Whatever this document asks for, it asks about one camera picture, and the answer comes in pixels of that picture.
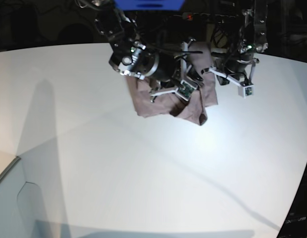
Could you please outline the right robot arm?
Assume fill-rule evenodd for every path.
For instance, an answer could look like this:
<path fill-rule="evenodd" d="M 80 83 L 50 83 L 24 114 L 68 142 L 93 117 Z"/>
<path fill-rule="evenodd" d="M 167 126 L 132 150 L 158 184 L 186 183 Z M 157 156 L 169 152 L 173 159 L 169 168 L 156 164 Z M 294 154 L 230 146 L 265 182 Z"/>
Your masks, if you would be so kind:
<path fill-rule="evenodd" d="M 144 83 L 149 99 L 174 95 L 189 101 L 203 81 L 191 56 L 201 13 L 193 4 L 169 0 L 80 0 L 96 12 L 95 27 L 112 49 L 109 64 L 119 74 Z"/>

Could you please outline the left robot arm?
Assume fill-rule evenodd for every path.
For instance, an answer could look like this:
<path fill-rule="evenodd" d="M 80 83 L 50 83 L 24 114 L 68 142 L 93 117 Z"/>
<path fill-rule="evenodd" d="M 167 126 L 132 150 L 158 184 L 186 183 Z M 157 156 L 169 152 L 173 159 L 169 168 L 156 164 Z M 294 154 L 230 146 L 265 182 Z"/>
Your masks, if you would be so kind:
<path fill-rule="evenodd" d="M 240 88 L 251 87 L 259 62 L 255 54 L 268 48 L 268 2 L 213 0 L 211 6 L 214 30 L 210 37 L 210 51 L 214 62 L 201 73 L 213 73 L 220 85 L 233 83 Z"/>

